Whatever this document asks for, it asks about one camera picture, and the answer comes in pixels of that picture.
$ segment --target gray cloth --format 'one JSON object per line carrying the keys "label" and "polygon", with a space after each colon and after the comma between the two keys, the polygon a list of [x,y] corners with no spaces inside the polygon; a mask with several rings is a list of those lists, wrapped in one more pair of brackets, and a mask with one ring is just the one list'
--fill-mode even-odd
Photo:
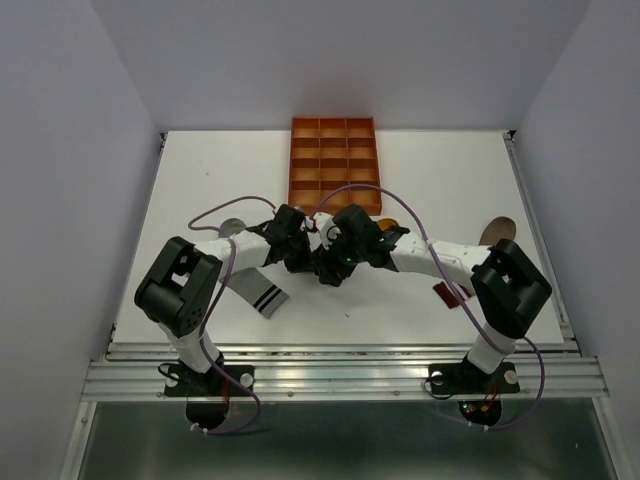
{"label": "gray cloth", "polygon": [[[246,225],[242,220],[230,218],[220,225],[220,238],[228,238],[235,233],[240,233],[245,228]],[[253,305],[253,308],[258,310],[264,318],[271,318],[289,298],[289,295],[255,268],[234,273],[227,286],[250,305]]]}

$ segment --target brown wooden organizer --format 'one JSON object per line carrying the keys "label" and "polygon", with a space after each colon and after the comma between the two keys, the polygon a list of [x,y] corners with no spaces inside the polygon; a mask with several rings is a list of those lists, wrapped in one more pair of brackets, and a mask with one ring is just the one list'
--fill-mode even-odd
{"label": "brown wooden organizer", "polygon": [[[373,118],[293,117],[289,205],[309,215],[331,191],[353,183],[380,186]],[[349,189],[334,195],[322,211],[335,214],[351,203],[369,215],[380,215],[382,195]]]}

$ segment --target white table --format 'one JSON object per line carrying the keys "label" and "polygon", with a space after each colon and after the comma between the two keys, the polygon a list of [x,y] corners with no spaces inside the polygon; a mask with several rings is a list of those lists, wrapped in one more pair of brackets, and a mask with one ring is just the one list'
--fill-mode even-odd
{"label": "white table", "polygon": [[[379,131],[376,136],[382,186],[414,208],[431,237],[475,244],[492,218],[506,215],[517,224],[516,241],[541,265],[501,132]],[[186,225],[215,205],[246,194],[286,202],[289,143],[288,131],[169,133],[114,344],[166,343],[133,303],[149,266],[172,236],[214,238]],[[382,213],[415,228],[390,198],[383,197]],[[211,222],[240,217],[251,225],[270,215],[266,205],[249,201],[214,215]],[[214,343],[460,345],[471,344],[477,335],[462,309],[449,310],[432,290],[440,280],[361,265],[340,288],[331,288],[312,274],[290,275],[283,265],[263,271],[291,299],[265,320],[227,291],[208,327]],[[469,303],[482,319],[477,299]],[[529,336],[541,344],[563,342],[553,302],[540,312]]]}

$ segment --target black stripe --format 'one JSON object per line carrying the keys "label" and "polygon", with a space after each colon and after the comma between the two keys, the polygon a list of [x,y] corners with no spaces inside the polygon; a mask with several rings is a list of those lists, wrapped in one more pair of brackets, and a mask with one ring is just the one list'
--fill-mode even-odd
{"label": "black stripe", "polygon": [[264,310],[265,308],[267,308],[267,305],[269,305],[274,298],[276,298],[278,295],[280,295],[282,293],[282,290],[278,289],[278,291],[276,293],[274,293],[273,295],[271,295],[271,297],[269,297],[263,304],[262,306],[258,309],[258,311],[260,313],[262,313],[262,310]]}
{"label": "black stripe", "polygon": [[271,285],[269,288],[267,288],[267,291],[262,294],[262,296],[256,301],[256,303],[253,304],[253,308],[258,308],[260,302],[267,298],[276,288],[278,287],[276,287],[275,285]]}

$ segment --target gray wall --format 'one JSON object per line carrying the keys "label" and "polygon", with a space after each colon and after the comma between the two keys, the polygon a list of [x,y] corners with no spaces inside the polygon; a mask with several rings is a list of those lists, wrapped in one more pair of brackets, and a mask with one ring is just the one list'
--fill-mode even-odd
{"label": "gray wall", "polygon": [[93,0],[163,129],[516,128],[588,0]]}
{"label": "gray wall", "polygon": [[88,1],[4,1],[0,65],[0,478],[54,478],[158,135]]}
{"label": "gray wall", "polygon": [[597,0],[516,135],[572,324],[600,357],[636,460],[639,115],[640,3]]}

